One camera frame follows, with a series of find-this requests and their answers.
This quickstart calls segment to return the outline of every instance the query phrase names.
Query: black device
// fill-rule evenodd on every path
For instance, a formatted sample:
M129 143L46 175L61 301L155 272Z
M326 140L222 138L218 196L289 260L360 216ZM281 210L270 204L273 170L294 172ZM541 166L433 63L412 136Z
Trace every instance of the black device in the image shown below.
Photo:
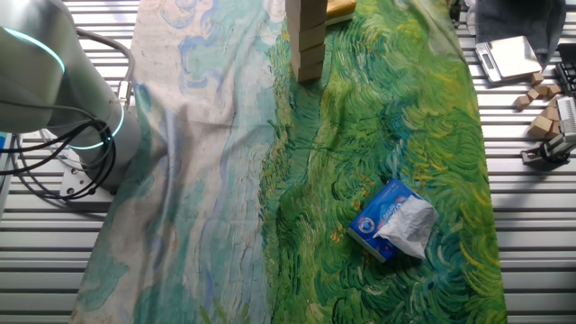
M556 64L556 74L564 93L576 98L576 60Z

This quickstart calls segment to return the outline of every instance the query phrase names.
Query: painted cloth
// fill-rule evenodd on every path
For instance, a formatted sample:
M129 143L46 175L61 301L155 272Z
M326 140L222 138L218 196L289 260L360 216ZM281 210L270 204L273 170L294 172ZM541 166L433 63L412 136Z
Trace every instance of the painted cloth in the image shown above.
M506 321L473 82L445 0L360 0L296 83L282 0L142 0L143 141L73 323ZM346 228L392 178L440 214L426 259Z

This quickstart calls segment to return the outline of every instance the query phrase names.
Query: gray cloth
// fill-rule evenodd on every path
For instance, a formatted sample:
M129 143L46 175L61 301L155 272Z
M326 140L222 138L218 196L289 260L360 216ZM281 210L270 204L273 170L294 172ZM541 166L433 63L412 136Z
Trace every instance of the gray cloth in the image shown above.
M526 36L545 67L556 50L565 20L564 0L478 0L476 42Z

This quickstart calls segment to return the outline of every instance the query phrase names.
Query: blue tissue box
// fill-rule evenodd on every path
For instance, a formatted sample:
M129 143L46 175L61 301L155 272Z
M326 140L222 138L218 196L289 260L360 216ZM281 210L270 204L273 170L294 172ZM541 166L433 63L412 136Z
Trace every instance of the blue tissue box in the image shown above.
M385 262L391 258L398 250L386 238L372 238L374 234L390 219L390 217L402 206L410 197L417 194L411 191L400 180L392 179L390 182L372 199L348 227L348 234L358 241L380 262Z

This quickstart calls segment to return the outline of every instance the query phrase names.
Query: black cable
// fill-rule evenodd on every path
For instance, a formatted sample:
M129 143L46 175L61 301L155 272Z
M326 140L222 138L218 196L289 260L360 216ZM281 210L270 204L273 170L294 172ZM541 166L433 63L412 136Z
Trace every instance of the black cable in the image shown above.
M46 188L33 174L30 173L30 171L26 171L27 176L32 179L32 181L39 186L44 193L40 193L36 190L34 190L33 188L31 188L28 183L23 179L22 174L18 173L18 178L20 179L20 181L22 182L22 184L24 186L26 186L26 188L28 188L28 190L30 190L31 192L33 192L34 194L36 194L37 196L39 196L40 198L44 198L44 199L61 199L61 200L75 200L75 199L80 199L80 198L84 198L86 196L88 196L89 194L94 194L95 190L100 187L100 185L102 185L102 183L106 180L106 178L108 177L108 175L112 172L114 163L116 161L116 146L115 143L113 142L113 137L112 134L110 133L110 129L108 128L108 126L103 123L103 131L100 131L99 129L102 127L102 125L93 125L93 127L101 134L101 138L104 144L104 148L106 149L105 145L112 145L112 160L111 160L111 164L108 167L108 170L106 171L106 173L104 174L104 176L96 181L97 179L100 178L100 176L102 175L102 172L104 171L104 167L106 165L106 160L104 159L102 161L102 163L100 164L100 169L98 170L98 173L96 174L96 176L94 177L94 179L88 184L86 185L83 189L81 189L78 192L72 193L70 195L66 195L66 196L62 196L56 193L53 193L52 191L50 191L48 188ZM27 167L26 164L26 159L25 156L23 154L21 154L21 160L22 160L22 164L24 165L24 167ZM15 160L15 157L13 156L13 165L14 168L17 167L17 163Z
M57 148L57 149L54 151L54 153L52 153L50 156L44 158L42 161L40 161L40 162L38 162L38 163L36 163L36 164L34 164L34 165L31 165L31 166L25 166L25 167L23 167L23 168L15 168L14 170L9 170L9 171L0 171L0 176L13 176L13 175L19 174L19 173L21 173L21 172L30 171L30 170L33 170L33 169L35 169L35 168L37 168L37 167L41 167L41 166L47 164L48 162L50 162L50 160L52 160L55 156L57 156L57 155L66 147L66 145L67 145L69 142L71 142L73 139L74 139L74 137L67 138L67 139L62 143L62 145L60 145L60 147ZM18 150L16 150L15 152L12 152L12 151L11 151L11 152L8 152L8 153L21 153L21 152L19 152Z
M44 149L50 145L60 143L62 140L66 140L69 138L75 138L83 130L85 130L86 128L91 126L93 123L97 123L97 122L101 122L101 121L87 121L86 123L83 123L80 126L74 128L73 130L67 132L66 134L64 134L64 135L62 135L56 139L47 141L44 144L40 144L40 145L29 147L29 148L22 148L22 149L2 148L2 149L0 149L0 153L22 153L22 152L32 152L32 151L37 150L37 149Z
M130 81L132 79L132 75L134 74L135 61L134 61L134 56L132 55L132 52L130 52L130 50L126 46L120 44L116 40L110 39L108 37L104 37L102 35L98 35L97 33L94 33L91 31L85 31L85 30L80 29L80 28L76 28L76 33L78 34L78 36L87 37L87 38L91 39L92 41L101 42L104 45L108 45L111 48L117 49L120 52L122 52L122 54L124 54L126 56L126 58L128 59L128 70L126 70L126 75L124 76L122 81Z

